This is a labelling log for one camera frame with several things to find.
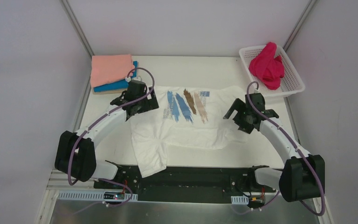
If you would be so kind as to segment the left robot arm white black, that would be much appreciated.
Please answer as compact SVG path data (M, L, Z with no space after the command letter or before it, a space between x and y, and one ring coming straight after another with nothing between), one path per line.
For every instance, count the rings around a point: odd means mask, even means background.
M130 81L127 90L112 100L96 121L75 132L61 134L55 168L77 181L105 179L111 188L120 188L123 175L117 172L117 165L96 158L96 147L130 117L158 107L153 87L147 87L142 81Z

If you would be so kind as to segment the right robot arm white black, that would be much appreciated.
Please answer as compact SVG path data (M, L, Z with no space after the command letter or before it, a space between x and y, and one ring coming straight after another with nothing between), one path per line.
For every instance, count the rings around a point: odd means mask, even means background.
M268 166L256 166L246 178L246 186L258 191L268 186L280 191L287 202L324 198L325 161L320 155L312 155L296 142L284 129L279 115L266 109L260 93L247 94L245 100L235 99L224 119L237 112L233 121L240 131L260 132L279 154L284 163L282 170Z

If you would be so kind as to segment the white printed t shirt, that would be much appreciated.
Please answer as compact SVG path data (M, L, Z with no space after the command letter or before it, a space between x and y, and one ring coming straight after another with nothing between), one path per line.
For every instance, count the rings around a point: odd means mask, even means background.
M166 169L169 146L222 150L231 142L247 141L233 121L223 118L236 99L244 99L242 88L156 86L154 90L159 107L129 119L142 177Z

